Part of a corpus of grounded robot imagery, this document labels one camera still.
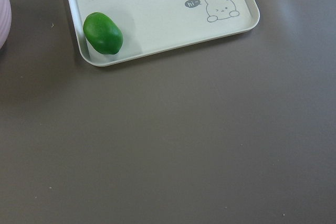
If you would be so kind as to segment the pink ribbed bowl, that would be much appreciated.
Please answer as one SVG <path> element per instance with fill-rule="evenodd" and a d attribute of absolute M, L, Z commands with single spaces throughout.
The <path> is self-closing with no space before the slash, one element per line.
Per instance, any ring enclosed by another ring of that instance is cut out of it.
<path fill-rule="evenodd" d="M 0 14 L 0 26 L 1 26 L 1 48 L 5 44 L 12 23 L 12 10 L 10 0 L 1 0 L 1 14 Z"/>

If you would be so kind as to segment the green lime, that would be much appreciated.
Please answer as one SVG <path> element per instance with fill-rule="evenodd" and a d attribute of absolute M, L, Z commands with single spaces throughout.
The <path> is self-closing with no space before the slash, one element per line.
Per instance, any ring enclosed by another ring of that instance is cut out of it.
<path fill-rule="evenodd" d="M 115 55 L 123 44 L 123 34 L 119 27 L 104 13 L 89 14 L 83 24 L 87 41 L 100 54 Z"/>

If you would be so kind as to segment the cream rabbit tray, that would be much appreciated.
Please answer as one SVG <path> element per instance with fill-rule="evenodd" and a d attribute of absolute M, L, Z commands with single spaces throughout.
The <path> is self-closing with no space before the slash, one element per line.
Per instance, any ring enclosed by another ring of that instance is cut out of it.
<path fill-rule="evenodd" d="M 68 0 L 83 59 L 105 67 L 244 33 L 257 26 L 255 0 Z M 94 12 L 109 16 L 123 34 L 117 54 L 103 55 L 83 33 L 86 17 Z"/>

